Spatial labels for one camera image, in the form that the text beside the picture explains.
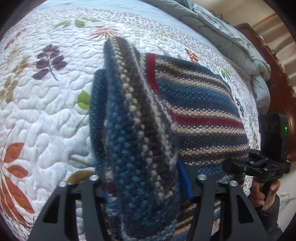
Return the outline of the person's right hand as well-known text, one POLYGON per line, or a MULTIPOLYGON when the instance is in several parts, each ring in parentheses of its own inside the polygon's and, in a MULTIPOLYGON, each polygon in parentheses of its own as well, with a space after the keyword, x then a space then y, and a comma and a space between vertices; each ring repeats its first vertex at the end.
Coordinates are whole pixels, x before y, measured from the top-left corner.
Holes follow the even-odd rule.
POLYGON ((256 179, 253 179, 250 188, 249 200, 254 207, 262 207, 262 210, 267 210, 275 202, 276 193, 280 188, 280 181, 275 180, 269 187, 270 196, 266 198, 265 195, 260 191, 260 185, 256 179))

